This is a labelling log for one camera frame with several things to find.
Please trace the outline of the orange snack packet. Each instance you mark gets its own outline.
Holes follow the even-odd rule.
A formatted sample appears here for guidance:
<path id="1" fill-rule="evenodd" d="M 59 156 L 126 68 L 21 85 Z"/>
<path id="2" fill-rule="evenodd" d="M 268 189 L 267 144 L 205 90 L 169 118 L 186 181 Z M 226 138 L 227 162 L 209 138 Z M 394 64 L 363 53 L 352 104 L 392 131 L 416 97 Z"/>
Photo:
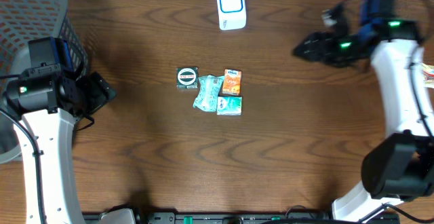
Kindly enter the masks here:
<path id="1" fill-rule="evenodd" d="M 226 69 L 224 71 L 224 82 L 222 93 L 238 96 L 241 90 L 242 72 L 238 70 Z"/>

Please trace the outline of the white blue snack bag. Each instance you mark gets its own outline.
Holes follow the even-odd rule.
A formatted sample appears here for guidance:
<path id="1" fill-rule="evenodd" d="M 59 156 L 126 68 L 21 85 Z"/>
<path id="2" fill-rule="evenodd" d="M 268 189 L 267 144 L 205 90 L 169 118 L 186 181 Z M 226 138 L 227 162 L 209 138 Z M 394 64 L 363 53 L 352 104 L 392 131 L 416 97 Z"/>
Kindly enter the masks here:
<path id="1" fill-rule="evenodd" d="M 434 88 L 434 66 L 422 63 L 424 84 L 427 88 Z"/>

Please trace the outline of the round white red lid cup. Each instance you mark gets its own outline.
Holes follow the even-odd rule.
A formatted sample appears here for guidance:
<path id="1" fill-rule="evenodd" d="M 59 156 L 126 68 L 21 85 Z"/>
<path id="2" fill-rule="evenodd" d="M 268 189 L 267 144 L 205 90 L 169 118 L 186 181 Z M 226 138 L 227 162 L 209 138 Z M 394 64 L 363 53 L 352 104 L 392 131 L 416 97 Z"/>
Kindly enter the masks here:
<path id="1" fill-rule="evenodd" d="M 177 68 L 176 71 L 177 88 L 190 90 L 198 88 L 198 68 L 183 67 Z"/>

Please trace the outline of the small teal white packet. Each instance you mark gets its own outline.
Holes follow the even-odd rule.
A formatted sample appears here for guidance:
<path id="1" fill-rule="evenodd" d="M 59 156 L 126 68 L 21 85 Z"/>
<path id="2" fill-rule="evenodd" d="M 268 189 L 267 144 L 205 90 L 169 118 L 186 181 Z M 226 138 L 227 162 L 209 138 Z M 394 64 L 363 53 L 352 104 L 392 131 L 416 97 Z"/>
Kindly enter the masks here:
<path id="1" fill-rule="evenodd" d="M 241 115 L 242 101 L 240 96 L 219 96 L 217 115 Z"/>

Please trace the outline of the green snack packet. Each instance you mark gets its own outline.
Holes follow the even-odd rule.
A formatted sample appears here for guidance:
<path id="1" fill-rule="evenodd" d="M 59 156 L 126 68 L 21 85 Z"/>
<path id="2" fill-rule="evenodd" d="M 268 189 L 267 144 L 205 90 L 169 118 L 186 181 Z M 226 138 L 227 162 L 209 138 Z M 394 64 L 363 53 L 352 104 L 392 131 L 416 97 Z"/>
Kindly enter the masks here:
<path id="1" fill-rule="evenodd" d="M 205 112 L 216 112 L 217 101 L 224 76 L 202 76 L 199 78 L 199 93 L 194 100 L 193 107 Z"/>

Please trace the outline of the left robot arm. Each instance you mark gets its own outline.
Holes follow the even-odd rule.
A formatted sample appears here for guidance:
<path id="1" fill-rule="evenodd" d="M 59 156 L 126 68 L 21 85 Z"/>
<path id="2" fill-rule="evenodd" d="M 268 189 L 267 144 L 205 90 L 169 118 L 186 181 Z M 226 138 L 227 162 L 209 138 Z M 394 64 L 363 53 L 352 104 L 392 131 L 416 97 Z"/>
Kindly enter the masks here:
<path id="1" fill-rule="evenodd" d="M 24 168 L 27 223 L 135 223 L 134 210 L 82 212 L 72 146 L 76 123 L 114 99 L 97 72 L 78 76 L 61 64 L 30 68 L 8 83 L 2 113 L 18 136 Z"/>

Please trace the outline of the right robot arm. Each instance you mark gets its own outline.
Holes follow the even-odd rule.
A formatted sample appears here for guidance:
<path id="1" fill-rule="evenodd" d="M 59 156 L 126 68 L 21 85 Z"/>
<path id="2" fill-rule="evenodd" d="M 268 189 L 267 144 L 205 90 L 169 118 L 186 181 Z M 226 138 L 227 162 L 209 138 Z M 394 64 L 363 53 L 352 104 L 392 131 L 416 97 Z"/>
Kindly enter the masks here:
<path id="1" fill-rule="evenodd" d="M 293 50 L 333 67 L 368 57 L 380 85 L 385 138 L 364 157 L 361 181 L 332 203 L 334 220 L 366 223 L 386 208 L 433 195 L 433 107 L 422 42 L 414 21 L 375 18 L 355 35 L 312 33 Z"/>

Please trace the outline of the white barcode scanner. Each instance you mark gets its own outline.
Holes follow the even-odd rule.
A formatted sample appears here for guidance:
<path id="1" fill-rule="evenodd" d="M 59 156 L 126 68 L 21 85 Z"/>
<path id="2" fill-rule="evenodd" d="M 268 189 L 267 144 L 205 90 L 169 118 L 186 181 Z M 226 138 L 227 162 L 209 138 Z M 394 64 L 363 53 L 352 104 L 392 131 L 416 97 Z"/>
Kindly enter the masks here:
<path id="1" fill-rule="evenodd" d="M 246 26 L 245 0 L 216 0 L 216 2 L 220 30 L 231 31 Z"/>

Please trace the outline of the grey plastic mesh basket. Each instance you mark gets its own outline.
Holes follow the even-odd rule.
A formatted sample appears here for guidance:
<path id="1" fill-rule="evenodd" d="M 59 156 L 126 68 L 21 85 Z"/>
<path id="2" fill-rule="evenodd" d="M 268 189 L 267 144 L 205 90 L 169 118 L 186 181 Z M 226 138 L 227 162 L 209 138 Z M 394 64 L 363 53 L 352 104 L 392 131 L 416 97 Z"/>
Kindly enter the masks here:
<path id="1" fill-rule="evenodd" d="M 28 43 L 45 37 L 67 42 L 77 89 L 84 107 L 90 106 L 86 89 L 81 86 L 90 73 L 85 48 L 68 18 L 68 0 L 1 0 L 1 92 L 5 92 L 12 75 L 31 67 Z"/>

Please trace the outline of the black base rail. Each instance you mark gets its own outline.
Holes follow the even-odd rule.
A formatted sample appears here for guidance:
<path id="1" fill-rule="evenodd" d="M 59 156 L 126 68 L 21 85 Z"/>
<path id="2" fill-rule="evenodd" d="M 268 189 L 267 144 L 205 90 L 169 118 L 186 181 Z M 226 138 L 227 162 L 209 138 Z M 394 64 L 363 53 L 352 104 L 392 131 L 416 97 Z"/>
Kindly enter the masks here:
<path id="1" fill-rule="evenodd" d="M 223 224 L 223 223 L 244 223 L 260 224 L 267 221 L 279 221 L 283 219 L 306 219 L 306 220 L 326 220 L 329 215 L 320 212 L 302 212 L 301 210 L 292 210 L 289 214 L 268 213 L 268 214 L 210 214 L 210 213 L 181 213 L 173 212 L 154 212 L 146 216 L 138 216 L 138 223 L 148 224 Z"/>

